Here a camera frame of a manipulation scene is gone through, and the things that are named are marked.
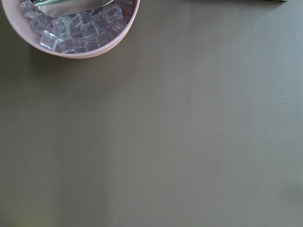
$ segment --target bowl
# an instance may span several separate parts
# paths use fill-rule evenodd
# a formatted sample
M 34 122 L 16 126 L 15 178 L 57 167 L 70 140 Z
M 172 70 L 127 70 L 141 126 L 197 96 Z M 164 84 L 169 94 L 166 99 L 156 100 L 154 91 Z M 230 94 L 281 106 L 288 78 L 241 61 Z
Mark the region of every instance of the bowl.
M 46 53 L 49 53 L 52 55 L 56 55 L 56 56 L 60 56 L 60 57 L 64 57 L 64 58 L 76 58 L 76 59 L 91 58 L 91 57 L 101 55 L 101 54 L 106 53 L 107 51 L 111 50 L 119 42 L 121 42 L 121 40 L 125 37 L 125 35 L 129 31 L 129 29 L 131 28 L 131 26 L 134 22 L 134 19 L 136 17 L 136 14 L 138 12 L 139 4 L 140 4 L 140 0 L 133 1 L 133 15 L 132 15 L 130 21 L 128 22 L 126 28 L 114 40 L 112 40 L 108 44 L 106 44 L 96 50 L 93 50 L 93 51 L 89 51 L 89 52 L 85 52 L 85 53 L 69 53 L 68 54 L 68 53 L 52 52 L 52 51 L 49 51 L 49 50 L 43 48 L 42 46 L 40 46 L 39 43 L 40 43 L 41 36 L 32 32 L 29 22 L 28 22 L 28 18 L 25 18 L 22 16 L 22 13 L 20 10 L 20 0 L 1 0 L 1 1 L 2 1 L 2 6 L 4 9 L 4 12 L 5 12 L 6 17 L 8 18 L 10 24 L 15 29 L 15 31 L 19 34 L 19 36 L 21 36 L 26 42 L 28 42 L 33 47 L 35 47 L 43 52 L 46 52 Z

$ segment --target clear plastic ice cube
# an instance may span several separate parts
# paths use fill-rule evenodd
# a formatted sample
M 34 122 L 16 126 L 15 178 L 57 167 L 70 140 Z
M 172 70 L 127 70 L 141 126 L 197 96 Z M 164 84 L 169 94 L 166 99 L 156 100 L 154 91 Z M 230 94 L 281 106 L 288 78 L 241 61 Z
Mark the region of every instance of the clear plastic ice cube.
M 112 27 L 112 29 L 109 31 L 109 33 L 113 38 L 116 38 L 124 30 L 125 27 L 125 21 L 117 21 Z
M 56 17 L 53 19 L 53 33 L 59 37 L 71 34 L 71 23 L 65 17 Z
M 84 24 L 90 22 L 92 19 L 92 11 L 84 11 L 80 15 Z
M 116 3 L 103 7 L 103 11 L 107 13 L 109 24 L 113 25 L 116 21 L 123 20 L 122 10 Z
M 81 27 L 73 27 L 73 26 L 71 26 L 71 36 L 73 38 L 83 37 L 83 34 L 81 32 Z
M 86 46 L 87 51 L 93 51 L 93 50 L 100 48 L 100 45 L 98 42 L 98 36 L 86 37 L 85 46 Z
M 111 41 L 111 36 L 109 34 L 109 31 L 103 30 L 102 32 L 99 33 L 98 42 L 100 46 L 104 46 L 108 44 L 110 41 Z
M 58 46 L 61 53 L 74 53 L 74 42 L 72 37 L 66 36 L 58 40 Z
M 93 21 L 99 32 L 110 28 L 107 22 L 107 12 L 101 11 L 98 14 L 94 15 Z
M 44 31 L 43 35 L 40 39 L 40 45 L 50 51 L 55 51 L 58 44 L 58 36 L 48 32 Z
M 43 32 L 46 30 L 51 32 L 52 28 L 49 23 L 45 20 L 42 20 L 41 17 L 34 17 L 29 21 L 30 27 L 33 33 L 43 35 Z
M 71 23 L 73 27 L 80 27 L 83 24 L 81 13 L 73 13 L 65 16 Z
M 98 36 L 98 29 L 93 21 L 81 25 L 81 32 L 85 38 Z
M 87 52 L 85 40 L 83 37 L 74 38 L 74 50 L 76 53 L 85 53 Z
M 34 6 L 30 0 L 22 2 L 20 4 L 20 8 L 24 17 L 34 18 L 38 15 L 42 15 L 42 13 L 36 8 L 36 6 Z

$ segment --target gray table surface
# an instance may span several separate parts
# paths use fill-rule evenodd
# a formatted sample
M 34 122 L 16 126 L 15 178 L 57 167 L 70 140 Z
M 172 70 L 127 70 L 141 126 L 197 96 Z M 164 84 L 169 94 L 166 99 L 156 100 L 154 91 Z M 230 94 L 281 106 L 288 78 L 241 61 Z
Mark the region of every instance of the gray table surface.
M 143 0 L 86 60 L 0 27 L 1 227 L 303 226 L 303 1 Z

